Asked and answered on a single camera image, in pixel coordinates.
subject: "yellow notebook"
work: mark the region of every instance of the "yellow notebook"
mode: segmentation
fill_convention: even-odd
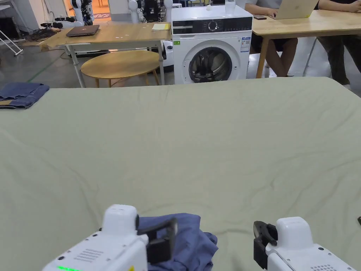
[[[170,23],[155,23],[152,28],[152,30],[154,31],[169,30],[169,29],[170,29]]]

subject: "doorway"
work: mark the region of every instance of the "doorway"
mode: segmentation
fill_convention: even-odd
[[[65,0],[66,7],[69,10],[70,16],[75,16],[71,0]],[[94,13],[94,22],[110,21],[110,9],[108,0],[93,0],[92,8]]]

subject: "person's arm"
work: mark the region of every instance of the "person's arm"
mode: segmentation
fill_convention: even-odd
[[[251,3],[247,3],[244,9],[253,15],[269,15],[275,17],[277,14],[276,9],[263,8]]]
[[[357,0],[351,4],[340,4],[331,0],[319,0],[318,8],[333,11],[358,12],[361,11],[361,0]]]

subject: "round wooden stool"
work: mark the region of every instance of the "round wooden stool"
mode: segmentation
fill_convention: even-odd
[[[81,71],[83,74],[95,78],[96,87],[99,79],[108,80],[112,86],[112,79],[124,79],[137,75],[145,76],[145,83],[149,86],[147,73],[153,72],[157,84],[159,80],[156,69],[159,67],[158,53],[145,50],[132,50],[108,53],[97,56],[85,62]]]

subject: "shorts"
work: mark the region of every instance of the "shorts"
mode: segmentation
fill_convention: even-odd
[[[290,39],[273,39],[277,52],[283,52],[284,44]],[[252,33],[251,45],[256,53],[261,52],[263,38]]]

